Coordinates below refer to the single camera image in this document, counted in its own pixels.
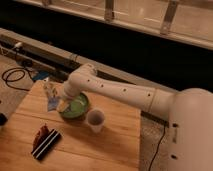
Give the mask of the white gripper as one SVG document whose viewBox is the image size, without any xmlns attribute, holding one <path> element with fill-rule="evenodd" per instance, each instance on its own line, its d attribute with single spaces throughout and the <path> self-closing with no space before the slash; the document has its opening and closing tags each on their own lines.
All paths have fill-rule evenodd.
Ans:
<svg viewBox="0 0 213 171">
<path fill-rule="evenodd" d="M 67 100 L 73 100 L 78 95 L 78 90 L 70 85 L 69 83 L 64 83 L 60 89 L 60 96 L 63 100 L 60 100 L 56 110 L 61 113 L 64 112 L 70 105 Z"/>
</svg>

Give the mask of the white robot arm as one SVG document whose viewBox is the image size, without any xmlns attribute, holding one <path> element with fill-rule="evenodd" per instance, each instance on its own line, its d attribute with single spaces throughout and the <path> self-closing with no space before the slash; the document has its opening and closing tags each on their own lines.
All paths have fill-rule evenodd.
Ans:
<svg viewBox="0 0 213 171">
<path fill-rule="evenodd" d="M 189 88 L 176 93 L 109 81 L 86 63 L 69 74 L 58 109 L 81 92 L 93 92 L 141 109 L 169 122 L 168 171 L 213 171 L 213 93 Z"/>
</svg>

